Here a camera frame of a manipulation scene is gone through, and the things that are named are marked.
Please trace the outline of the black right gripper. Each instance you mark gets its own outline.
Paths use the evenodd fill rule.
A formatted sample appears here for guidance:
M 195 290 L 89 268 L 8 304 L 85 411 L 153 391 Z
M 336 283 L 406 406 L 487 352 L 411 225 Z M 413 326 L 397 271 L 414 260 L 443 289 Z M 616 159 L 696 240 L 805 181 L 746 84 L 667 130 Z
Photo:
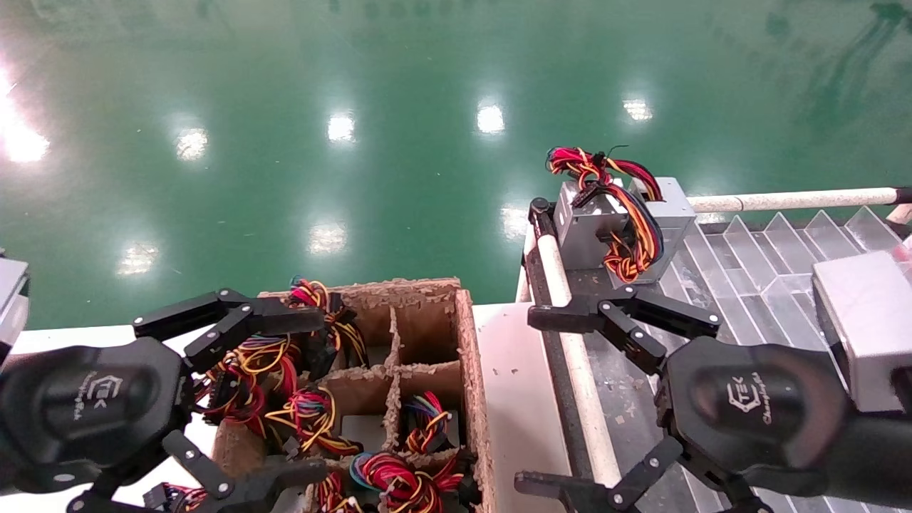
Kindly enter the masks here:
M 694 340 L 668 356 L 642 325 Z M 674 437 L 662 438 L 615 486 L 521 471 L 514 476 L 518 493 L 555 499 L 567 512 L 639 512 L 636 503 L 681 455 L 681 464 L 716 491 L 738 484 L 780 494 L 827 489 L 825 461 L 852 411 L 829 353 L 717 341 L 711 337 L 719 314 L 632 286 L 605 296 L 573 294 L 564 306 L 531 306 L 529 326 L 599 333 L 639 370 L 661 375 L 659 419 Z

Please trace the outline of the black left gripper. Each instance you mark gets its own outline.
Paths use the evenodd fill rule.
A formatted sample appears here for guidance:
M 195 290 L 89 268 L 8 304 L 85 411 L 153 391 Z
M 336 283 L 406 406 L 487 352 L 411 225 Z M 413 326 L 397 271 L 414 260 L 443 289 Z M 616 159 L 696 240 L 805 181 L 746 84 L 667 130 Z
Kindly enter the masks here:
M 204 327 L 184 358 L 157 341 Z M 191 371 L 211 370 L 254 335 L 323 327 L 317 306 L 220 289 L 135 318 L 139 340 L 126 345 L 14 356 L 1 380 L 2 492 L 60 492 L 101 475 L 131 485 L 170 455 L 203 492 L 184 493 L 176 512 L 270 512 L 284 490 L 319 483 L 328 468 L 309 459 L 229 477 L 180 431 L 191 419 Z

